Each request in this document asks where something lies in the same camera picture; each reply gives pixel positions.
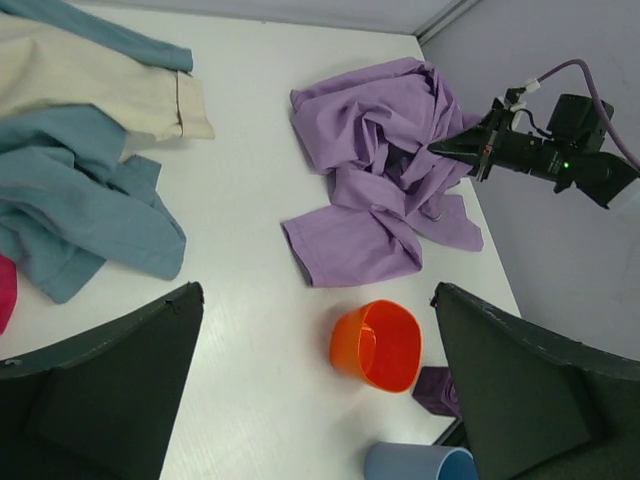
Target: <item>beige cloth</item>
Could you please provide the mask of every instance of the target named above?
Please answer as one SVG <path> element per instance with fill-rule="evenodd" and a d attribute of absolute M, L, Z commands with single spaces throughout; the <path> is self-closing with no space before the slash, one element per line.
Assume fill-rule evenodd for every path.
<path fill-rule="evenodd" d="M 0 14 L 0 118 L 90 104 L 130 132 L 213 138 L 202 85 L 50 25 Z"/>

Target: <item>white table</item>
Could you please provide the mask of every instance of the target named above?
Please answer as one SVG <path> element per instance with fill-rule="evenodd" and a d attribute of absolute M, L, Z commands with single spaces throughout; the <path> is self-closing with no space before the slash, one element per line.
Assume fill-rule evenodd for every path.
<path fill-rule="evenodd" d="M 173 282 L 108 263 L 69 303 L 54 306 L 24 279 L 0 358 L 25 353 L 124 315 L 199 281 L 205 317 L 165 461 L 163 480 L 362 478 L 376 440 L 428 444 L 450 420 L 410 396 L 335 373 L 328 341 L 338 317 L 372 299 L 411 310 L 424 363 L 445 364 L 434 311 L 439 281 L 512 313 L 517 307 L 468 181 L 457 189 L 481 226 L 482 253 L 427 240 L 422 272 L 361 288 L 305 286 L 280 222 L 328 204 L 289 124 L 289 91 L 355 68 L 421 57 L 409 36 L 277 25 L 130 9 L 88 11 L 190 47 L 205 85 L 214 141 L 173 142 L 143 154 L 163 164 L 159 191 L 184 227 Z"/>

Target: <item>blue cup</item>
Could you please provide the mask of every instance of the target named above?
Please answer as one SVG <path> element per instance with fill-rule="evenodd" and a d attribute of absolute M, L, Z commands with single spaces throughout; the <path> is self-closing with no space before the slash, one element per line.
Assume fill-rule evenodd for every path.
<path fill-rule="evenodd" d="M 366 480 L 479 480 L 464 448 L 376 443 L 364 464 Z"/>

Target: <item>white wall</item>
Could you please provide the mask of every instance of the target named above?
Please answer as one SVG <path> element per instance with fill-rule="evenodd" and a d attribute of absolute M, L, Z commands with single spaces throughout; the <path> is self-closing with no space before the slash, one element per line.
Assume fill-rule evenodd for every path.
<path fill-rule="evenodd" d="M 507 87 L 584 58 L 603 99 L 616 108 L 618 131 L 640 155 L 639 21 L 638 0 L 484 0 L 424 52 L 462 106 L 478 113 Z M 529 98 L 542 126 L 563 92 L 586 93 L 579 69 L 558 74 Z M 618 153 L 609 141 L 604 149 Z M 634 298 L 640 265 L 629 262 L 640 232 L 576 190 L 558 196 L 551 190 L 548 182 L 498 169 L 476 184 L 523 316 L 640 360 L 640 300 Z"/>
<path fill-rule="evenodd" d="M 452 0 L 99 0 L 208 15 L 412 34 Z"/>

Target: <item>orange cup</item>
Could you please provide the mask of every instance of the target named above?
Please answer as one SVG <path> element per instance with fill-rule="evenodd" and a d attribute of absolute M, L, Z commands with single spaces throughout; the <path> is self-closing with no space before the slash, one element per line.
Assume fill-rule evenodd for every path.
<path fill-rule="evenodd" d="M 346 375 L 386 392 L 405 392 L 420 371 L 420 325 L 400 305 L 376 300 L 338 321 L 329 357 Z"/>

